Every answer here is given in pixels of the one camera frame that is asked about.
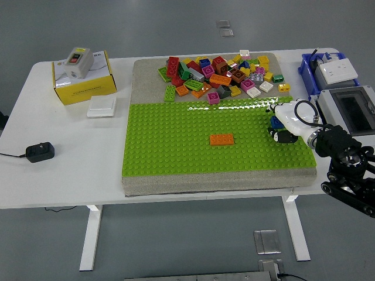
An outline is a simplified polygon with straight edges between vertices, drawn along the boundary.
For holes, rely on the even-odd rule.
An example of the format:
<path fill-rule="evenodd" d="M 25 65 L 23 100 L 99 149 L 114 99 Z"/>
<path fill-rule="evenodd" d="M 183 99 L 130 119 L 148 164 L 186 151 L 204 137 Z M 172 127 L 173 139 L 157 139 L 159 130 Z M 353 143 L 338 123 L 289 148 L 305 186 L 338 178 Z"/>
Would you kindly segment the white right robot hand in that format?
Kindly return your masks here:
<path fill-rule="evenodd" d="M 301 136 L 310 148 L 315 148 L 322 120 L 311 102 L 302 99 L 280 102 L 269 105 L 266 111 L 272 111 L 287 131 Z"/>

